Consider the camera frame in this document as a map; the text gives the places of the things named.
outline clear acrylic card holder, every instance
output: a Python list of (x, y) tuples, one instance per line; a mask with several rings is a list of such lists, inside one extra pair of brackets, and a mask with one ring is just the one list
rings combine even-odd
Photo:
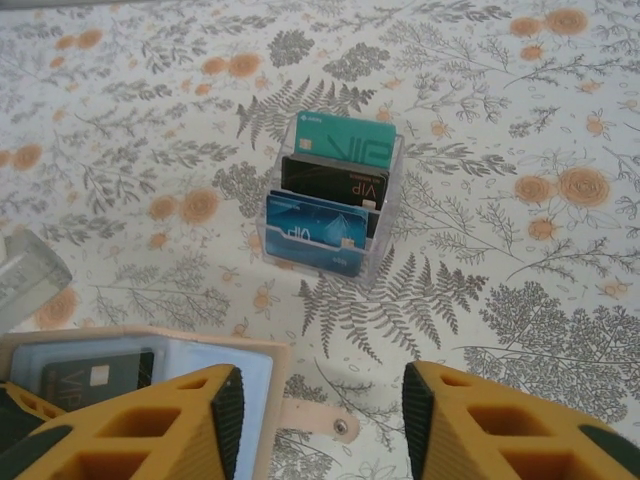
[(272, 191), (284, 191), (281, 188), (282, 158), (294, 153), (296, 123), (297, 117), (289, 122), (256, 218), (256, 228), (262, 244), (262, 258), (267, 263), (281, 267), (291, 267), (311, 274), (326, 273), (369, 285), (375, 279), (384, 258), (391, 239), (391, 229), (400, 210), (404, 137), (396, 135), (395, 138), (383, 206), (379, 212), (369, 211), (369, 221), (371, 215), (378, 216), (373, 238), (367, 239), (363, 249), (353, 246), (333, 247), (292, 236), (277, 227), (267, 225), (267, 197)]

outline floral tablecloth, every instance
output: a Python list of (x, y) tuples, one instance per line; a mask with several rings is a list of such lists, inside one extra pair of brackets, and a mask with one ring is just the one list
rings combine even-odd
[[(0, 225), (73, 271), (19, 328), (147, 323), (289, 342), (278, 479), (408, 478), (429, 359), (640, 440), (638, 0), (184, 0), (0, 13)], [(392, 122), (403, 205), (374, 287), (261, 260), (300, 109)]]

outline clear plastic case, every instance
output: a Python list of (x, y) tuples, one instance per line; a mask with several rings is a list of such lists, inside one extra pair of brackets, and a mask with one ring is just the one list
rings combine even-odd
[[(281, 229), (267, 225), (267, 196), (272, 190), (282, 190), (282, 157), (294, 153), (294, 144), (296, 139), (296, 121), (294, 117), (287, 127), (284, 139), (280, 145), (280, 151), (276, 157), (273, 170), (267, 184), (262, 205), (256, 218), (256, 228), (262, 243), (262, 258), (265, 262), (275, 265), (292, 266), (294, 270), (303, 271), (305, 273), (318, 274), (319, 272), (345, 278), (350, 281), (368, 285), (376, 276), (376, 272), (380, 267), (380, 263), (384, 258), (387, 245), (391, 238), (391, 228), (398, 216), (400, 210), (400, 189), (402, 184), (402, 156), (404, 152), (404, 137), (396, 135), (393, 147), (393, 158), (389, 171), (389, 180), (387, 183), (387, 192), (384, 203), (380, 212), (372, 212), (378, 214), (378, 226), (373, 238), (367, 239), (364, 249), (356, 247), (332, 247), (321, 243), (295, 238), (282, 232)], [(267, 240), (273, 236), (280, 237), (281, 242), (286, 242), (293, 249), (304, 250), (309, 253), (308, 258), (316, 258), (316, 253), (331, 256), (335, 261), (335, 268), (331, 270), (314, 265), (314, 261), (292, 262), (288, 258), (280, 258), (270, 254), (267, 251)], [(340, 263), (341, 258), (349, 258), (350, 265), (347, 268)]]
[(71, 272), (33, 232), (22, 230), (0, 242), (0, 334), (8, 332), (71, 282)]

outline black vip card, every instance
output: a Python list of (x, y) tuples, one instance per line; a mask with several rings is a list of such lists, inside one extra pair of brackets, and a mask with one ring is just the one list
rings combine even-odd
[[(303, 154), (282, 158), (284, 190), (368, 210), (382, 209), (388, 180), (389, 172), (382, 168)], [(375, 233), (378, 217), (377, 213), (369, 214), (369, 238)]]
[(154, 353), (53, 362), (42, 369), (40, 396), (67, 412), (151, 385)]

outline gray fern pattern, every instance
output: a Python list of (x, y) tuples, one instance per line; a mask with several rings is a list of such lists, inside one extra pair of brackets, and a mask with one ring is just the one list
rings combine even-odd
[(271, 170), (267, 170), (258, 175), (255, 166), (241, 162), (231, 165), (228, 172), (218, 170), (211, 185), (219, 188), (226, 199), (238, 200), (243, 217), (254, 218), (258, 214), (270, 174)]
[(294, 65), (309, 55), (309, 51), (315, 43), (306, 38), (302, 30), (281, 31), (269, 44), (271, 51), (269, 56), (276, 67)]
[[(158, 318), (167, 318), (171, 326), (186, 331), (203, 325), (223, 325), (229, 299), (215, 288), (205, 286), (209, 267), (199, 252), (182, 257), (168, 268), (122, 265), (113, 282), (92, 285), (95, 312), (112, 325), (125, 323), (131, 314), (151, 325)], [(122, 302), (106, 295), (114, 291), (124, 296)]]
[(619, 305), (567, 313), (537, 282), (492, 288), (482, 320), (499, 347), (465, 346), (473, 373), (582, 410), (605, 422), (640, 399), (640, 321)]
[(322, 69), (338, 80), (354, 82), (359, 77), (371, 75), (375, 70), (382, 70), (384, 63), (391, 58), (387, 50), (369, 47), (358, 43), (345, 52), (339, 60), (327, 63)]
[(405, 350), (410, 358), (421, 358), (421, 340), (427, 338), (437, 348), (442, 346), (435, 323), (441, 318), (455, 334), (458, 317), (454, 307), (471, 311), (470, 301), (478, 300), (487, 278), (465, 276), (460, 269), (450, 271), (440, 262), (436, 272), (425, 257), (411, 253), (396, 273), (395, 249), (385, 256), (374, 285), (368, 290), (341, 279), (320, 276), (315, 287), (302, 280), (298, 295), (305, 308), (302, 334), (314, 323), (320, 323), (322, 348), (330, 357), (334, 331), (346, 333), (346, 339), (376, 362), (383, 360), (372, 346), (370, 337)]
[(258, 136), (263, 132), (269, 138), (281, 141), (289, 121), (300, 110), (318, 110), (348, 117), (350, 110), (360, 112), (368, 105), (375, 94), (374, 90), (349, 88), (346, 84), (337, 86), (334, 82), (325, 85), (321, 80), (309, 89), (311, 78), (294, 88), (291, 80), (285, 82), (280, 90), (264, 100), (255, 96), (248, 107), (238, 105), (236, 114), (240, 117), (239, 137), (246, 129), (251, 132), (251, 145), (255, 149)]

